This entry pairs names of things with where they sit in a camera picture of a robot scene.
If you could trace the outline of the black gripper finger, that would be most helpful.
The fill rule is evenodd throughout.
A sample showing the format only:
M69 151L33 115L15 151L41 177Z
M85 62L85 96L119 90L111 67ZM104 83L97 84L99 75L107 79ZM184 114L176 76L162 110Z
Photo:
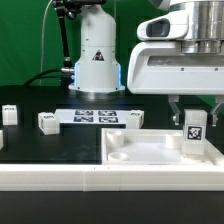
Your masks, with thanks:
M181 112L177 106L177 103L179 102L179 96L178 95L169 95L168 102L169 102L169 105L174 113L173 121L176 125L178 125L180 122L180 114L181 114Z
M212 115L212 125L215 126L218 121L218 115L224 108L224 95L219 95L215 97L216 105L211 110Z

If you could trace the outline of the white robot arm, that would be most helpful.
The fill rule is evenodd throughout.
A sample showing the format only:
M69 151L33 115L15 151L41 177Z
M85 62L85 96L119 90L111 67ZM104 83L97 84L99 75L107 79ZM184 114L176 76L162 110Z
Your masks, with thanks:
M224 0L149 0L166 15L137 28L127 84L115 59L115 21L98 4L82 7L81 56L70 89L89 97L128 89L134 94L211 95L224 108Z

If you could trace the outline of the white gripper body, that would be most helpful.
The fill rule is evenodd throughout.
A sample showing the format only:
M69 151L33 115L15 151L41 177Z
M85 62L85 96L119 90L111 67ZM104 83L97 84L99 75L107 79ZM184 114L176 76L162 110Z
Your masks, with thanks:
M127 86L134 94L224 95L224 20L168 13L141 23Z

